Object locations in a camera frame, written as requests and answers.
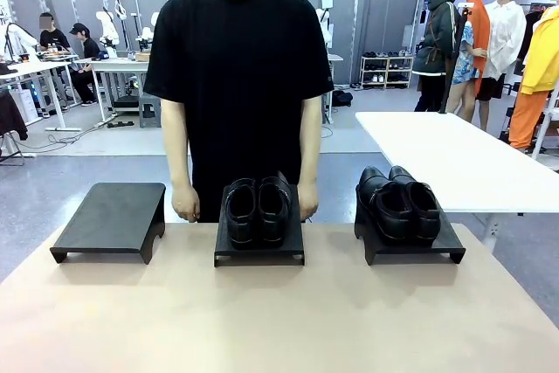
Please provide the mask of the person's right hand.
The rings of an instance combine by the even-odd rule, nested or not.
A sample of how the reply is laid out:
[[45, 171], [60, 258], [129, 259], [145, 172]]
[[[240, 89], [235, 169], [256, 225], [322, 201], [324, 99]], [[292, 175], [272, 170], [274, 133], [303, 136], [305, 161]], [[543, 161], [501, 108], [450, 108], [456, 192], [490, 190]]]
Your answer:
[[176, 214], [189, 223], [196, 223], [200, 217], [200, 200], [189, 184], [173, 186], [172, 206]]

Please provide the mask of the person's left hand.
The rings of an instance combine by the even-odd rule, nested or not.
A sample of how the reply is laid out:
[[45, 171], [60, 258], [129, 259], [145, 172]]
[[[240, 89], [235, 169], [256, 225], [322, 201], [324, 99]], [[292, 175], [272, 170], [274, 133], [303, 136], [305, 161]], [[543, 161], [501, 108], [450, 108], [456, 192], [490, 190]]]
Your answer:
[[298, 184], [300, 219], [307, 220], [317, 212], [319, 207], [318, 188], [316, 182]]

